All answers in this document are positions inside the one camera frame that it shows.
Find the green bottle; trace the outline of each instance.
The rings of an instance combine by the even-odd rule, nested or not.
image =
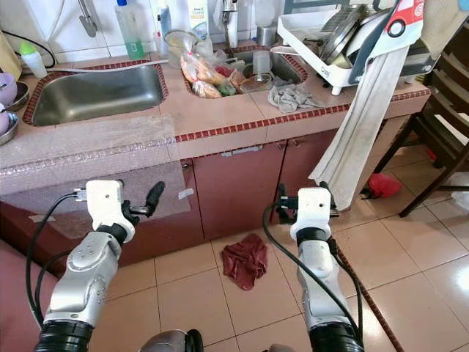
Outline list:
[[[130,6],[127,5],[127,0],[117,0],[115,10],[129,58],[131,60],[143,59],[145,53],[144,48],[141,45],[140,37],[137,33],[137,20],[135,13],[133,13]]]

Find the tiled countertop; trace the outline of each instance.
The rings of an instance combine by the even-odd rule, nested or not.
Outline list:
[[[99,64],[103,61],[82,62],[74,67]],[[356,88],[343,89],[339,96],[333,96],[330,88],[322,87],[322,80],[316,77],[315,71],[307,65],[304,69],[308,77],[302,85],[324,108],[299,109],[294,114],[282,116],[268,103],[267,91],[202,99],[187,90],[180,70],[164,64],[169,96],[155,108],[45,127],[28,125],[21,120],[17,136],[0,147],[0,194],[100,177],[339,127]],[[32,92],[37,80],[31,76],[22,80]],[[398,89],[386,118],[419,111],[428,94],[429,90],[417,82]],[[176,143],[158,143],[170,135],[176,136]]]

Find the cabinet door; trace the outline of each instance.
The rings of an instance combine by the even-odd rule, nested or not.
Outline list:
[[[205,239],[260,228],[276,193],[284,143],[193,160]]]
[[[280,182],[287,187],[288,195],[297,195],[302,187],[316,186],[308,176],[319,163],[336,132],[330,130],[289,139],[280,174]]]
[[[191,209],[138,224],[132,241],[122,247],[122,256],[119,259],[120,266],[203,242],[202,221],[192,160],[181,161],[181,166],[186,188],[193,189],[193,194],[188,196]]]
[[[194,246],[203,241],[192,161],[182,161],[181,164],[185,187],[192,188],[194,192],[188,196],[190,210],[138,224],[132,241],[122,247],[122,255],[119,259],[120,266]],[[28,218],[34,214],[5,203],[1,203],[0,208],[1,237],[25,254],[37,226]],[[48,224],[37,242],[33,259],[37,263],[43,264],[55,254],[75,248],[81,241],[81,238],[70,240],[64,237]],[[52,271],[58,273],[63,269],[63,263],[57,263]]]

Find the white wall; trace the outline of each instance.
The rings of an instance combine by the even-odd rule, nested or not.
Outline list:
[[[74,62],[125,55],[125,46],[114,12],[116,0],[86,0],[89,11],[98,27],[96,37],[89,37],[78,17],[81,10],[78,0],[64,0],[64,7],[54,33],[51,32],[54,19],[60,11],[62,0],[0,0],[0,29],[31,38],[51,49],[59,62]],[[173,28],[181,28],[188,16],[186,0],[167,0],[170,7]],[[224,41],[224,33],[213,24],[211,14],[216,0],[208,0],[210,34],[214,43]],[[145,51],[156,51],[153,33],[157,15],[158,0],[128,0],[136,8],[140,36]],[[251,0],[245,0],[238,15],[240,40],[255,35],[253,7]],[[7,35],[13,48],[18,50],[20,40]],[[46,63],[50,59],[43,55]]]

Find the stainless steel sink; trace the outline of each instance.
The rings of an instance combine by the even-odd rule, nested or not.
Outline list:
[[[240,53],[234,54],[235,57],[238,59],[244,60],[244,62],[247,64],[246,67],[243,70],[243,74],[246,77],[249,77],[252,75],[252,56],[253,56],[253,51],[243,51]],[[301,77],[298,71],[291,66],[291,64],[280,54],[273,54],[270,53],[270,61],[272,62],[272,73],[284,81],[288,81],[289,79],[292,80],[292,83],[300,83],[301,82]]]
[[[56,125],[140,111],[163,99],[158,72],[151,66],[79,73],[54,79],[43,87],[32,124]]]

